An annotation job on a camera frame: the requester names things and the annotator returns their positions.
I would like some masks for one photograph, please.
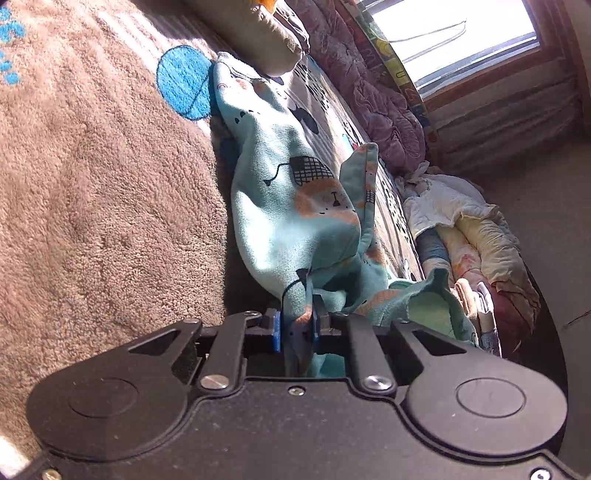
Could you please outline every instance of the floor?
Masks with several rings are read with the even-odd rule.
[[[563,347],[569,416],[561,459],[591,473],[591,139],[574,139],[483,185],[500,205]]]

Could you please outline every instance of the light blue blanket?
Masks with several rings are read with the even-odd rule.
[[[374,232],[378,147],[361,145],[337,175],[255,70],[220,53],[213,80],[220,113],[241,148],[231,192],[238,247],[254,279],[281,300],[283,331],[296,339],[300,360],[306,352],[297,338],[310,320],[313,294],[331,312],[362,313],[375,325],[410,318],[474,342],[445,271],[419,283],[388,279]]]

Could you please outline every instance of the metal screw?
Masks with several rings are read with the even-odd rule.
[[[393,385],[392,380],[387,377],[382,377],[380,375],[370,375],[363,379],[363,386],[370,390],[375,391],[384,391],[391,388]]]
[[[534,473],[531,474],[530,480],[550,480],[552,474],[545,468],[538,468]]]
[[[289,395],[293,395],[294,397],[301,397],[304,393],[306,393],[306,389],[303,387],[291,387],[287,392]]]
[[[61,480],[60,472],[50,468],[41,474],[41,480]]]
[[[205,375],[200,383],[203,388],[207,388],[208,390],[223,390],[230,384],[230,379],[225,375]]]

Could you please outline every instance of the fluffy carpet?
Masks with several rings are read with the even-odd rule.
[[[24,406],[37,381],[181,319],[264,308],[268,296],[233,243],[229,177],[208,137],[223,125],[177,115],[101,21],[147,7],[4,7],[0,440],[31,458]]]

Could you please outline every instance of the white cloth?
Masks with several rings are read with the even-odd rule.
[[[424,175],[411,179],[410,183],[416,184],[415,190],[420,193],[407,198],[403,205],[414,239],[437,225],[454,226],[458,218],[466,216],[492,220],[519,248],[519,240],[509,230],[499,207],[486,203],[480,192],[466,180],[448,175]]]

